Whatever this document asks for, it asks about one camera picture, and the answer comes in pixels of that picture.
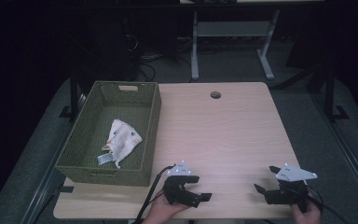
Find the grey metal floor rail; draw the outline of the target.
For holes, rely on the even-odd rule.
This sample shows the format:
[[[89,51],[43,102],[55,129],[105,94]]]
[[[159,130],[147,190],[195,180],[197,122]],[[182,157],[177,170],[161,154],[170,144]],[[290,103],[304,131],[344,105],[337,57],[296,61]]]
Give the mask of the grey metal floor rail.
[[[83,93],[79,96],[79,108],[82,108],[86,100],[86,96]],[[21,224],[35,224],[49,203],[60,194],[59,188],[62,186],[65,177],[55,168],[55,164],[60,157],[63,146],[66,143],[67,137],[72,131],[74,124],[75,121],[69,121],[65,126],[60,143],[57,148],[53,150],[53,155],[48,163],[48,167],[42,176],[41,182],[36,188],[28,208],[26,209],[25,215],[21,220]]]
[[[358,185],[358,106],[348,93],[338,95],[338,105],[328,105],[334,99],[328,101],[319,93],[312,94],[311,99],[324,116]]]

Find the white crumpled cloth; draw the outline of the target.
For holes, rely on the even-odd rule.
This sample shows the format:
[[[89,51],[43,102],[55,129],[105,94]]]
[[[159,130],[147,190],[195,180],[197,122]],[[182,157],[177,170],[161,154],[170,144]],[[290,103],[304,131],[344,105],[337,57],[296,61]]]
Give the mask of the white crumpled cloth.
[[[119,163],[129,156],[132,151],[143,142],[143,138],[130,124],[115,119],[112,123],[108,140],[102,147],[105,154],[97,158],[98,164],[113,162],[119,169]]]

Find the green woven basket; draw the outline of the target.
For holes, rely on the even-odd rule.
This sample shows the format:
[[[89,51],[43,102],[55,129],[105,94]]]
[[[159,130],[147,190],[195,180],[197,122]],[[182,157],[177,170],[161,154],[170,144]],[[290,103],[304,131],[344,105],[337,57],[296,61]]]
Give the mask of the green woven basket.
[[[92,86],[56,162],[56,168],[77,183],[147,187],[151,179],[158,120],[159,87],[154,82],[97,81]],[[120,162],[98,163],[119,119],[142,141]]]

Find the person's right hand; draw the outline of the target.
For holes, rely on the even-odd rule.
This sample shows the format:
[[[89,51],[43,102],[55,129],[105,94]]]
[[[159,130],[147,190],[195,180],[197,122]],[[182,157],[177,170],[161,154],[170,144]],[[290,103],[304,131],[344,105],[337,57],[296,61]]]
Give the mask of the person's right hand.
[[[321,224],[321,211],[317,205],[307,202],[307,211],[302,213],[297,204],[290,204],[296,224]]]

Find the person's left hand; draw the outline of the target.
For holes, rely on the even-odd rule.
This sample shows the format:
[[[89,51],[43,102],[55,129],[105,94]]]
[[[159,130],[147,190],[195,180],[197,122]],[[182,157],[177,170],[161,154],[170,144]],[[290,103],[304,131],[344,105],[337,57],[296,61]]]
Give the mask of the person's left hand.
[[[165,197],[159,197],[152,202],[152,206],[142,224],[166,224],[173,216],[186,209],[188,209],[186,205],[180,203],[169,204]]]

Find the white metal desk frame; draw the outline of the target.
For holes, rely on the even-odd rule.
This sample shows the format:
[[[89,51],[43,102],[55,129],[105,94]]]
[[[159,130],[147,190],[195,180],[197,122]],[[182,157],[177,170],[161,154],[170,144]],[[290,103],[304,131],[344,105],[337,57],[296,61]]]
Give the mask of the white metal desk frame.
[[[267,53],[280,15],[279,10],[273,12],[269,21],[199,21],[198,15],[198,12],[193,13],[192,50],[190,54],[192,80],[200,78],[199,37],[264,37],[265,43],[256,53],[267,80],[275,78],[267,59]]]

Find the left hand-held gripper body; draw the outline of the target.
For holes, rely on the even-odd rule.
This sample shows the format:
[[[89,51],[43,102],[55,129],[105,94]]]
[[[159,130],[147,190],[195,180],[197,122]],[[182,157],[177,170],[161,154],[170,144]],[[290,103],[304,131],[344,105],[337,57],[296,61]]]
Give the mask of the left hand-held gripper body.
[[[185,161],[180,161],[169,169],[163,185],[163,192],[169,204],[180,203],[195,208],[199,206],[200,202],[196,199],[199,194],[186,190],[185,184],[180,182],[182,176],[189,175],[192,175],[192,172]]]

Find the black metal stand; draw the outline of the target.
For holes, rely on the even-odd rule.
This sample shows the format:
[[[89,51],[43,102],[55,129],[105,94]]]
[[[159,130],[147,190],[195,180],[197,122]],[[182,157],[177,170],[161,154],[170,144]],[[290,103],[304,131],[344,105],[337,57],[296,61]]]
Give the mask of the black metal stand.
[[[337,119],[348,119],[349,116],[340,105],[334,105],[335,76],[330,65],[324,69],[325,92],[324,92],[324,113],[327,118],[335,123]]]
[[[70,104],[62,108],[60,118],[67,118],[70,122],[76,119],[79,112],[79,88],[77,82],[76,70],[74,70],[69,78],[70,85]]]

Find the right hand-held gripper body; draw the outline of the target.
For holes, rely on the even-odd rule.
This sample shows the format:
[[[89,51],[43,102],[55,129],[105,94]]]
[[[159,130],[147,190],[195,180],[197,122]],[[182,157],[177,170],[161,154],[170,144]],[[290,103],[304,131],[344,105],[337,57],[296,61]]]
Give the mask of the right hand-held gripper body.
[[[310,199],[306,180],[316,179],[318,175],[294,165],[286,163],[279,173],[275,174],[278,188],[267,190],[265,200],[267,204],[297,204],[306,206]]]

